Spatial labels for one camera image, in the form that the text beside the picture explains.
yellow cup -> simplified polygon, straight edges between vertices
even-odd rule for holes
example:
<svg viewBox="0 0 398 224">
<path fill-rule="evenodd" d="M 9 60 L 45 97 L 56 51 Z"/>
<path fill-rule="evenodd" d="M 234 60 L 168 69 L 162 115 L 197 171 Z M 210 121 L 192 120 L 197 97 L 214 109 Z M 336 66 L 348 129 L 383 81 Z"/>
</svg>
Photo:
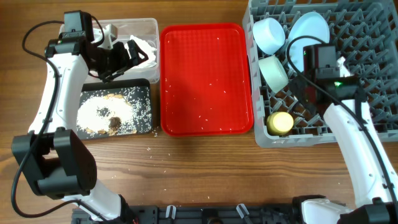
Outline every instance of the yellow cup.
<svg viewBox="0 0 398 224">
<path fill-rule="evenodd" d="M 271 135 L 283 135 L 293 128 L 293 117 L 286 112 L 275 112 L 267 118 L 267 129 Z"/>
</svg>

red plastic tray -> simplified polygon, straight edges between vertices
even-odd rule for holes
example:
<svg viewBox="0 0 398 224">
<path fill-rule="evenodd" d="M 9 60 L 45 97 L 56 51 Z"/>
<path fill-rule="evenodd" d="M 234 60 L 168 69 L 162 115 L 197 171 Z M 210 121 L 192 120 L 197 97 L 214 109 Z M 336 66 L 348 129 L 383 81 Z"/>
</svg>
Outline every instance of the red plastic tray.
<svg viewBox="0 0 398 224">
<path fill-rule="evenodd" d="M 253 126 L 244 31 L 169 26 L 160 37 L 160 118 L 171 136 L 245 133 Z"/>
</svg>

wooden surface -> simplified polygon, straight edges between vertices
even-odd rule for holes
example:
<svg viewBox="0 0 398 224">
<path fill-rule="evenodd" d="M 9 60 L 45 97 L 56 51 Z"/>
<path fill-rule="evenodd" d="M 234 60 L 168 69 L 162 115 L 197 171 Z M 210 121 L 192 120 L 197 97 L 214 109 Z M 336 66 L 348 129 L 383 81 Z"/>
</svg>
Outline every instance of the wooden surface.
<svg viewBox="0 0 398 224">
<path fill-rule="evenodd" d="M 21 49 L 25 32 L 63 12 L 87 11 L 101 19 L 154 17 L 159 30 L 172 24 L 235 22 L 247 6 L 235 1 L 127 1 L 0 4 L 0 223 L 69 223 L 73 205 L 36 220 L 18 217 L 11 208 L 10 189 L 17 164 L 11 154 L 13 136 L 26 134 L 39 107 L 45 64 Z M 28 48 L 43 52 L 57 37 L 57 25 L 40 28 Z M 159 88 L 152 86 L 155 125 L 159 125 Z M 351 180 L 337 144 L 288 149 L 262 149 L 254 131 L 236 136 L 171 138 L 124 136 L 85 141 L 98 166 L 98 178 L 122 194 L 130 205 L 236 205 L 290 202 L 305 194 L 323 194 L 354 208 Z M 385 143 L 397 168 L 396 143 Z M 42 212 L 58 203 L 36 197 L 22 177 L 17 195 L 21 209 Z"/>
</svg>

cable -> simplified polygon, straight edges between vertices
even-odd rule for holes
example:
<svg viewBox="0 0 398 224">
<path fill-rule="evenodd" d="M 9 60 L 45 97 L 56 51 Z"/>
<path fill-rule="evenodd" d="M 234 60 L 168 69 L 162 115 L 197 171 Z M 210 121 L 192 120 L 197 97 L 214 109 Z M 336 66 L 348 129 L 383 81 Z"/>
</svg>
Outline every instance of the cable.
<svg viewBox="0 0 398 224">
<path fill-rule="evenodd" d="M 97 22 L 99 28 L 101 29 L 101 33 L 102 33 L 102 39 L 101 39 L 100 41 L 94 43 L 94 46 L 95 46 L 95 47 L 98 47 L 98 46 L 100 46 L 100 45 L 104 42 L 104 40 L 105 40 L 105 34 L 104 34 L 104 30 L 102 29 L 101 24 L 100 24 L 100 22 L 98 22 L 97 18 L 96 18 L 95 16 L 92 16 L 92 18 L 95 20 L 95 22 Z"/>
<path fill-rule="evenodd" d="M 18 215 L 20 215 L 20 216 L 22 216 L 24 218 L 38 218 L 38 217 L 42 217 L 44 215 L 48 215 L 49 213 L 52 213 L 52 212 L 58 210 L 59 208 L 62 208 L 62 207 L 66 206 L 66 205 L 68 205 L 70 203 L 77 203 L 78 205 L 81 205 L 82 207 L 87 209 L 92 214 L 98 216 L 104 222 L 108 222 L 101 214 L 99 214 L 98 212 L 94 211 L 92 208 L 90 208 L 89 206 L 85 205 L 80 200 L 71 200 L 71 201 L 63 202 L 63 203 L 61 203 L 61 204 L 59 204 L 59 205 L 57 205 L 57 206 L 45 211 L 45 212 L 38 213 L 38 214 L 26 214 L 26 213 L 24 213 L 23 211 L 21 211 L 19 209 L 18 204 L 17 204 L 16 196 L 17 196 L 17 186 L 18 186 L 19 177 L 21 176 L 22 170 L 23 170 L 23 168 L 24 168 L 29 156 L 32 154 L 32 151 L 36 149 L 37 145 L 39 144 L 40 138 L 42 137 L 44 131 L 47 129 L 47 126 L 49 124 L 49 121 L 50 121 L 50 118 L 51 118 L 51 115 L 52 115 L 52 111 L 53 111 L 53 108 L 54 108 L 54 105 L 55 105 L 55 100 L 57 98 L 57 93 L 58 93 L 59 74 L 58 74 L 58 70 L 57 70 L 56 66 L 50 60 L 45 58 L 44 56 L 39 55 L 39 54 L 37 54 L 35 52 L 32 52 L 32 51 L 26 49 L 26 46 L 25 46 L 26 39 L 29 36 L 29 34 L 33 30 L 35 30 L 36 28 L 38 28 L 40 26 L 43 26 L 43 25 L 46 25 L 46 24 L 63 24 L 63 22 L 62 21 L 47 21 L 47 22 L 42 22 L 40 24 L 37 24 L 36 26 L 33 26 L 32 28 L 30 28 L 28 30 L 28 32 L 25 34 L 25 36 L 24 36 L 24 38 L 22 40 L 22 49 L 24 49 L 25 52 L 27 52 L 28 54 L 33 55 L 35 57 L 38 57 L 39 59 L 47 62 L 51 66 L 52 70 L 54 71 L 54 90 L 53 90 L 53 93 L 52 93 L 52 96 L 51 96 L 49 109 L 47 110 L 47 114 L 45 115 L 45 118 L 43 120 L 43 126 L 40 129 L 39 133 L 37 134 L 37 136 L 36 136 L 35 140 L 33 141 L 32 145 L 30 146 L 29 151 L 26 153 L 26 155 L 22 159 L 21 164 L 19 164 L 19 168 L 18 168 L 18 170 L 17 170 L 17 172 L 15 174 L 14 181 L 12 183 L 12 189 L 11 189 L 11 204 L 12 204 L 12 207 L 13 207 L 14 211 Z"/>
<path fill-rule="evenodd" d="M 368 129 L 365 127 L 365 125 L 363 124 L 362 121 L 359 120 L 359 118 L 344 104 L 342 103 L 340 100 L 336 99 L 334 96 L 332 96 L 331 94 L 329 94 L 327 91 L 325 91 L 324 89 L 322 89 L 320 86 L 318 86 L 317 84 L 315 84 L 314 82 L 312 82 L 311 80 L 309 80 L 302 72 L 300 72 L 297 67 L 293 64 L 292 59 L 290 58 L 290 48 L 293 45 L 294 42 L 300 40 L 300 39 L 304 39 L 304 38 L 309 38 L 309 39 L 313 39 L 313 40 L 317 40 L 323 44 L 325 44 L 324 41 L 316 38 L 316 37 L 312 37 L 309 35 L 305 35 L 305 36 L 301 36 L 301 37 L 297 37 L 296 39 L 292 40 L 290 42 L 290 44 L 287 46 L 287 51 L 286 51 L 286 58 L 287 61 L 290 63 L 290 65 L 292 66 L 292 68 L 296 71 L 297 75 L 300 76 L 301 78 L 303 78 L 306 82 L 308 82 L 311 86 L 315 87 L 317 90 L 319 90 L 320 92 L 322 92 L 323 94 L 325 94 L 327 97 L 329 97 L 334 103 L 336 103 L 337 105 L 340 105 L 344 110 L 346 110 L 353 118 L 354 120 L 358 123 L 359 127 L 362 129 L 363 133 L 365 134 L 365 136 L 367 137 L 369 143 L 372 145 L 372 148 L 374 150 L 374 153 L 377 157 L 377 161 L 380 164 L 380 168 L 382 170 L 383 176 L 386 179 L 386 184 L 387 184 L 387 188 L 389 189 L 390 195 L 391 195 L 391 199 L 392 199 L 392 203 L 394 204 L 394 210 L 396 212 L 396 219 L 398 221 L 398 202 L 397 202 L 397 197 L 395 195 L 394 192 L 394 186 L 391 183 L 390 177 L 388 175 L 388 171 L 386 168 L 386 165 L 384 165 L 382 157 L 380 155 L 379 149 L 376 146 L 376 143 L 374 142 L 372 136 L 370 135 Z"/>
</svg>

gray dish rack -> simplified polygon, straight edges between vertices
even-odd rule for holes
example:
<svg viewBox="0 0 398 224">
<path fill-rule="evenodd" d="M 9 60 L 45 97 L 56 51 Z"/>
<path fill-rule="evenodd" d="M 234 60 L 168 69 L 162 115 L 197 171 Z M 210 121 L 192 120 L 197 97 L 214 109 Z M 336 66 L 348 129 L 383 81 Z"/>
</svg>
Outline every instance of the gray dish rack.
<svg viewBox="0 0 398 224">
<path fill-rule="evenodd" d="M 272 17 L 284 28 L 286 38 L 295 22 L 315 11 L 327 21 L 330 42 L 337 45 L 350 71 L 361 77 L 371 105 L 374 126 L 381 141 L 398 141 L 398 16 L 392 0 L 249 0 L 243 17 L 246 50 L 251 73 L 254 132 L 261 147 L 312 146 L 336 142 L 321 116 L 312 116 L 297 102 L 288 87 L 272 92 L 262 79 L 258 61 L 265 55 L 253 38 L 253 24 Z M 285 44 L 275 56 L 285 68 L 289 80 L 296 74 L 288 67 Z M 276 111 L 294 117 L 294 127 L 285 136 L 271 136 L 266 118 Z"/>
</svg>

